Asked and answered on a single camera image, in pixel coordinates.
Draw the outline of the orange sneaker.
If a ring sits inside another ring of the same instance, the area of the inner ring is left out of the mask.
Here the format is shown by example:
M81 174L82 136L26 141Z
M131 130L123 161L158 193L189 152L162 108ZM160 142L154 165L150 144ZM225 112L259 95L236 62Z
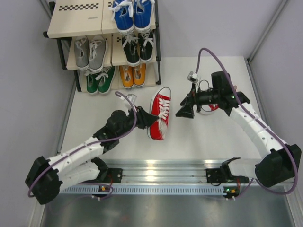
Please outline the orange sneaker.
M138 66L133 67L133 79L134 85L137 87L142 87L145 84L145 73L146 64L142 63Z
M131 89L134 86L133 68L128 65L119 66L122 85L125 89Z

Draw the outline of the green sneaker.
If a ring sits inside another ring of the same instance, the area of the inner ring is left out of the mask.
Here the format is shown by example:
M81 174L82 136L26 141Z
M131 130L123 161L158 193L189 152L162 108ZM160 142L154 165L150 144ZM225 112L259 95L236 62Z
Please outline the green sneaker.
M98 91L98 81L96 79L98 75L99 75L99 73L94 73L90 70L87 70L85 72L86 88L87 88L87 92L90 95L94 95Z
M112 86L116 74L115 66L104 67L103 70L97 75L96 81L98 82L98 92L106 95Z

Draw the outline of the grey sneaker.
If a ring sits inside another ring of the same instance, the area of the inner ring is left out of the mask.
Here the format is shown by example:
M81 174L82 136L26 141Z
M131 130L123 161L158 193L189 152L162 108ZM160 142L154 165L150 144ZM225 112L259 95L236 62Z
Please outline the grey sneaker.
M105 55L107 53L107 41L102 35L96 35L89 43L89 69L94 73L102 71Z
M84 71L89 68L89 40L86 36L77 36L74 42L76 66Z

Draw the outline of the black sneaker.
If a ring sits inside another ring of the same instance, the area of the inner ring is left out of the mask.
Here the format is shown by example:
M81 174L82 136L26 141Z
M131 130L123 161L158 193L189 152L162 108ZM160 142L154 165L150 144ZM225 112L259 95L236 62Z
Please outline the black sneaker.
M148 63L153 58L154 35L151 30L138 34L140 47L140 60Z
M140 57L137 50L138 37L134 33L122 37L122 48L129 66L135 67L140 64Z

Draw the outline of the blue sneaker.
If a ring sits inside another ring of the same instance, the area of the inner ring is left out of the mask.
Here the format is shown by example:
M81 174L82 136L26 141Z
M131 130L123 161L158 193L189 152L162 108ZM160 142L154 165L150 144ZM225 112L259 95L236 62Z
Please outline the blue sneaker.
M154 0L134 1L134 27L139 33L148 31L151 28Z
M111 20L115 21L119 33L127 35L133 32L134 8L131 0L114 0L108 9L112 11Z

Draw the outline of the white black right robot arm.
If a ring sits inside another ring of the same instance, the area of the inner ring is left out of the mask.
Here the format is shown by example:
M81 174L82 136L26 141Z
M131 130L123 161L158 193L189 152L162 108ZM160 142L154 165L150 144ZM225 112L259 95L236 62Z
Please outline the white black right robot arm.
M194 107L200 112L202 106L216 104L233 119L246 133L257 148L259 159L239 157L224 161L221 176L226 182L238 177L254 178L269 188L291 178L295 178L301 159L301 149L288 145L273 133L271 128L258 116L250 100L242 93L235 92L230 85L230 75L219 71L211 74L212 87L200 89L198 75L190 72L187 79L192 88L181 102L177 117L194 118Z

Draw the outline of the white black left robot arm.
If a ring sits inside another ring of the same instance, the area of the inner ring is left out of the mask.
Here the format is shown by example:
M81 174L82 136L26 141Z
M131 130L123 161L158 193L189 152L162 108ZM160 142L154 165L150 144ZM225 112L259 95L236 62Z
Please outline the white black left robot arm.
M158 120L158 116L140 106L128 113L122 110L112 112L105 126L77 147L57 156L36 159L25 179L28 196L44 205L71 186L104 182L108 166L100 156L116 147L119 140L134 128L146 129Z

